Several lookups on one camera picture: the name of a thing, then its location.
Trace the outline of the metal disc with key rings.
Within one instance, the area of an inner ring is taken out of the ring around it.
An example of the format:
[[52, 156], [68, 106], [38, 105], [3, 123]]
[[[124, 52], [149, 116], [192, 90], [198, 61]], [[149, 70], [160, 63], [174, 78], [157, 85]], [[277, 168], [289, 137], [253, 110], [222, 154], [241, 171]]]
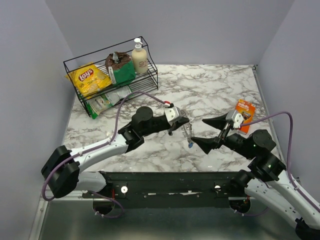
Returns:
[[192, 130], [192, 124], [191, 124], [191, 122], [189, 121], [189, 123], [184, 124], [181, 128], [182, 128], [182, 130], [183, 130], [183, 135], [184, 135], [184, 137], [187, 139], [188, 144], [189, 144], [190, 142], [193, 142], [193, 141], [191, 140], [191, 137], [194, 136], [194, 133], [193, 133], [193, 130]]

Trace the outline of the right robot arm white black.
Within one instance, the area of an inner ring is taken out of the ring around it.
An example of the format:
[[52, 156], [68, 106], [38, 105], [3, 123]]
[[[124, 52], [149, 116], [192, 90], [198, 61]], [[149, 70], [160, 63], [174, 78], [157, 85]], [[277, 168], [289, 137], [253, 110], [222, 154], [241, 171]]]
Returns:
[[240, 170], [230, 180], [230, 191], [236, 196], [246, 194], [254, 197], [277, 212], [294, 227], [301, 240], [318, 240], [320, 203], [294, 179], [290, 164], [283, 163], [272, 153], [276, 143], [269, 132], [258, 129], [247, 138], [237, 133], [230, 135], [230, 130], [246, 126], [244, 115], [237, 110], [223, 116], [203, 119], [203, 122], [220, 130], [219, 135], [214, 138], [192, 137], [191, 140], [204, 153], [226, 146], [251, 160], [249, 171]]

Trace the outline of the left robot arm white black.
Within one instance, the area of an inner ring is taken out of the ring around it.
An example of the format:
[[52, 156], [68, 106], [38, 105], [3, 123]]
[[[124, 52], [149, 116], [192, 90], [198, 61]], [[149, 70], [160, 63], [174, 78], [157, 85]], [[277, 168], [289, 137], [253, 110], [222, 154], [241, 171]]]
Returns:
[[41, 169], [44, 187], [51, 190], [54, 198], [65, 197], [80, 183], [88, 184], [85, 170], [90, 166], [137, 149], [151, 134], [167, 131], [172, 135], [189, 121], [176, 106], [165, 108], [161, 116], [154, 116], [148, 106], [139, 107], [127, 125], [105, 140], [73, 150], [65, 145], [57, 147]]

